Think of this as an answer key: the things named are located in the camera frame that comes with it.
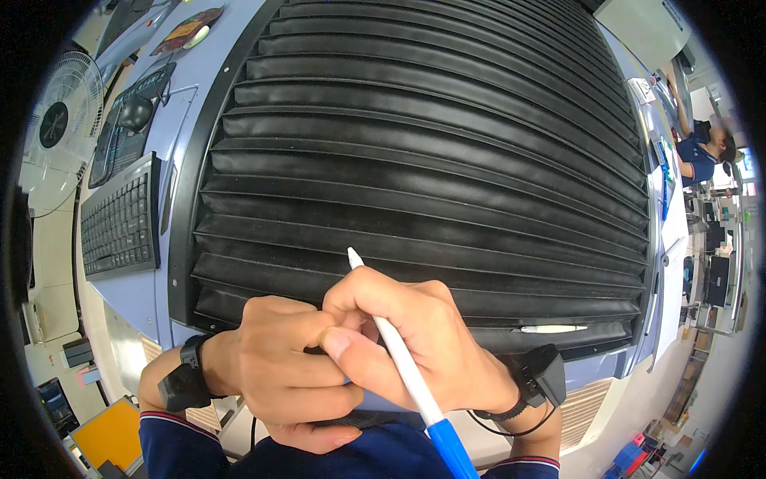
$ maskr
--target fingernail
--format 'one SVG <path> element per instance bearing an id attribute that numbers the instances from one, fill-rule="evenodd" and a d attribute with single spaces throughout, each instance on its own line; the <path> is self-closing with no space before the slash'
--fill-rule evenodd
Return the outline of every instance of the fingernail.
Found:
<path id="1" fill-rule="evenodd" d="M 338 445 L 338 446 L 347 445 L 349 442 L 353 441 L 354 439 L 358 438 L 361 435 L 362 435 L 362 432 L 359 431 L 359 432 L 357 432 L 355 434 L 352 434 L 350 436 L 346 436 L 344 438 L 340 438 L 340 439 L 338 439 L 336 441 L 336 445 Z"/>
<path id="2" fill-rule="evenodd" d="M 322 349 L 337 363 L 349 344 L 351 344 L 351 338 L 346 336 L 340 328 L 331 327 L 325 332 Z"/>

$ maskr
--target blue pen cap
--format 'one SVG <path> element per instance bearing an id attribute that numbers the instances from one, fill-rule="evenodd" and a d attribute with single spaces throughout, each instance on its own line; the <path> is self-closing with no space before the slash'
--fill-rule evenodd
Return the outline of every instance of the blue pen cap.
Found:
<path id="1" fill-rule="evenodd" d="M 468 453 L 449 420 L 442 419 L 428 427 L 426 431 L 456 479 L 478 479 L 479 473 L 471 464 Z"/>

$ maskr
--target striped sleeve cuff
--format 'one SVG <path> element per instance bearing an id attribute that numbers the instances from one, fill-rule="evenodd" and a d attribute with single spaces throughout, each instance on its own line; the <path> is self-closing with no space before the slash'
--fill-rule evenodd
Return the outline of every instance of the striped sleeve cuff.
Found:
<path id="1" fill-rule="evenodd" d="M 490 469 L 496 468 L 498 466 L 507 466 L 508 464 L 539 464 L 554 468 L 556 473 L 558 473 L 560 470 L 558 461 L 551 458 L 544 458 L 542 456 L 521 456 L 519 458 L 508 458 L 493 465 Z"/>
<path id="2" fill-rule="evenodd" d="M 139 417 L 139 421 L 140 421 L 140 424 L 143 424 L 144 421 L 166 421 L 170 423 L 175 423 L 179 426 L 185 427 L 187 429 L 191 429 L 194 432 L 207 436 L 216 442 L 220 442 L 220 440 L 218 439 L 218 436 L 213 434 L 212 432 L 205 431 L 203 428 L 195 424 L 192 424 L 191 422 L 186 421 L 185 419 L 181 419 L 176 415 L 172 415 L 168 412 L 144 411 L 141 413 Z"/>

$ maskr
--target person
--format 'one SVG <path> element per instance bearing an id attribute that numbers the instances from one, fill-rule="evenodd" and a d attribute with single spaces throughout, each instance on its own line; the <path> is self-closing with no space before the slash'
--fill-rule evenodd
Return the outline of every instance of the person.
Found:
<path id="1" fill-rule="evenodd" d="M 686 138 L 676 144 L 683 187 L 710 180 L 717 163 L 727 162 L 731 169 L 737 155 L 737 147 L 727 122 L 723 119 L 715 124 L 695 121 L 695 131 L 692 131 L 686 121 L 686 112 L 676 85 L 669 78 L 668 89 L 676 99 L 678 123 L 681 133 Z"/>
<path id="2" fill-rule="evenodd" d="M 397 420 L 364 431 L 312 424 L 348 414 L 362 402 L 363 389 L 415 410 L 391 357 L 376 343 L 373 314 L 399 330 L 444 412 L 502 414 L 519 401 L 508 369 L 476 344 L 444 284 L 403 284 L 358 267 L 326 293 L 322 310 L 255 297 L 237 330 L 202 343 L 200 367 L 210 393 L 242 395 L 270 434 L 233 464 L 215 435 L 163 404 L 158 383 L 180 364 L 178 349 L 144 368 L 139 437 L 149 477 L 452 477 L 422 422 Z M 304 351 L 316 346 L 326 355 Z M 560 409 L 546 400 L 499 425 L 518 434 L 541 422 L 514 438 L 510 458 L 483 477 L 558 477 Z"/>

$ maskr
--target black keyboard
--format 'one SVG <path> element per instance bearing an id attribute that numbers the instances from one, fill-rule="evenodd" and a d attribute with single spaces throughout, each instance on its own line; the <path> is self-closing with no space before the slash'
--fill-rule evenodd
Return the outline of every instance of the black keyboard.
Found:
<path id="1" fill-rule="evenodd" d="M 159 160 L 151 152 L 83 203 L 80 230 L 88 281 L 159 266 L 158 180 Z"/>

